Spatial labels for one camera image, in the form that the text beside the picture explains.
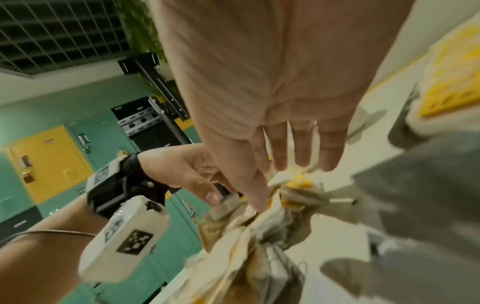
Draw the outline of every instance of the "wrist-mounted device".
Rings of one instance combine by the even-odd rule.
[[[123,160],[114,160],[90,176],[86,183],[86,199],[92,210],[111,218],[120,206],[134,196],[165,205],[167,185],[149,178],[134,153]]]

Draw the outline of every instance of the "hand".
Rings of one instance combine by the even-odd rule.
[[[158,0],[153,16],[202,140],[256,208],[270,169],[307,166],[313,127],[319,165],[333,170],[347,129],[414,0]]]
[[[185,188],[210,206],[218,205],[222,198],[214,183],[236,193],[204,144],[148,150],[140,153],[138,160],[151,179],[173,188]]]

